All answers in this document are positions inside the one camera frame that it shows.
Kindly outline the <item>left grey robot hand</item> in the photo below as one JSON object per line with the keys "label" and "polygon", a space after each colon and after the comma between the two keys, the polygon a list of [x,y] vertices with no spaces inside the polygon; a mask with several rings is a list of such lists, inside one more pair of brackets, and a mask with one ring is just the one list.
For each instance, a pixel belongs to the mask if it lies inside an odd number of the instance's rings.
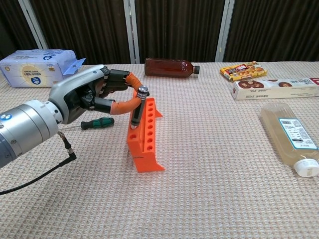
{"label": "left grey robot hand", "polygon": [[53,102],[62,114],[62,123],[70,124],[86,110],[110,115],[121,115],[133,111],[141,99],[135,97],[127,102],[115,102],[106,96],[129,87],[134,90],[143,84],[129,71],[108,69],[100,64],[85,69],[51,88],[49,101]]}

